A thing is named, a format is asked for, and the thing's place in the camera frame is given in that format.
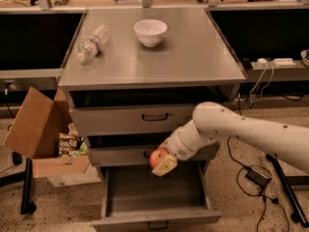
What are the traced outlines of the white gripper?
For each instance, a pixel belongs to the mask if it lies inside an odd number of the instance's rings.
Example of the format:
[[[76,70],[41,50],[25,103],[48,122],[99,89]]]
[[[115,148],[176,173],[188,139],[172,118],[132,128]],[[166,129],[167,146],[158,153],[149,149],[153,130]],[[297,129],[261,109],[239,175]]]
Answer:
[[[172,171],[177,165],[178,160],[189,160],[193,156],[193,152],[188,150],[181,139],[181,131],[183,128],[174,130],[160,145],[160,148],[166,149],[171,155],[165,155],[159,164],[153,168],[152,173],[157,177]]]

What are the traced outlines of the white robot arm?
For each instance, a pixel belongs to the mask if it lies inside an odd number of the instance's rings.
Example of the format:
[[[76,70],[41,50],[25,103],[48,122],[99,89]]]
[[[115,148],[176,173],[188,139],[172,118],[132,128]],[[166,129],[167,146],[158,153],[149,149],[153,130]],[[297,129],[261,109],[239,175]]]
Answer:
[[[202,102],[192,119],[177,128],[151,154],[153,173],[161,177],[180,160],[189,160],[203,147],[223,137],[235,137],[285,163],[309,172],[309,129],[238,115],[215,102]]]

